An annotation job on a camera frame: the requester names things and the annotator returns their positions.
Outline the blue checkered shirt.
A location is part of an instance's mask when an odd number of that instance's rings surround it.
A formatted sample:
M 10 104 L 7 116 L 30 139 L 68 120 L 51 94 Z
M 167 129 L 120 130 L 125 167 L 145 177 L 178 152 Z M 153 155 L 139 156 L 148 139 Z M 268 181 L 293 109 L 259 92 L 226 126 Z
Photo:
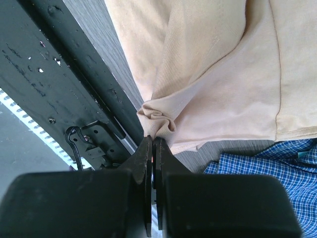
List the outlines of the blue checkered shirt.
M 303 237 L 317 236 L 317 141 L 278 142 L 254 156 L 221 153 L 204 174 L 269 175 L 285 188 Z

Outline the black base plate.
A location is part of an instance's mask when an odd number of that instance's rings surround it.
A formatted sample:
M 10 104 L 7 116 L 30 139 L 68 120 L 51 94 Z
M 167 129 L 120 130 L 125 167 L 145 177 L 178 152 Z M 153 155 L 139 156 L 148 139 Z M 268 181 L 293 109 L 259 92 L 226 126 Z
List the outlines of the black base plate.
M 61 0 L 0 3 L 0 88 L 85 169 L 115 167 L 143 133 L 136 110 Z

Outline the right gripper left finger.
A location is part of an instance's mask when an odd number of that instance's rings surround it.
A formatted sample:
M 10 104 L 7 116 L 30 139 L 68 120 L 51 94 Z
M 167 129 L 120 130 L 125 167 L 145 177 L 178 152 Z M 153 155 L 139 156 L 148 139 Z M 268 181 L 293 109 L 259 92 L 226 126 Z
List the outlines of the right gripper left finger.
M 116 169 L 18 176 L 0 204 L 3 238 L 149 238 L 152 139 Z

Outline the beige t-shirt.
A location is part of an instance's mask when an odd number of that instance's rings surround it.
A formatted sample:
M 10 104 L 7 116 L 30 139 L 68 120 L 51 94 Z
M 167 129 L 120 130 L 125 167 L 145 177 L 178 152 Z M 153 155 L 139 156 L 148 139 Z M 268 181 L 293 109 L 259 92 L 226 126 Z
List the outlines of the beige t-shirt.
M 314 0 L 107 0 L 145 136 L 177 154 L 317 135 Z

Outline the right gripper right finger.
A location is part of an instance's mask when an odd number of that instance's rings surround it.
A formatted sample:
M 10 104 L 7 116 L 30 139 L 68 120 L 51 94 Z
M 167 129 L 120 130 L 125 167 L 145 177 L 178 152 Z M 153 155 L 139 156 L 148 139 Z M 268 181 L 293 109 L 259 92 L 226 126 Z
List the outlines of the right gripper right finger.
M 282 184 L 263 175 L 194 174 L 153 142 L 158 228 L 165 238 L 299 238 Z

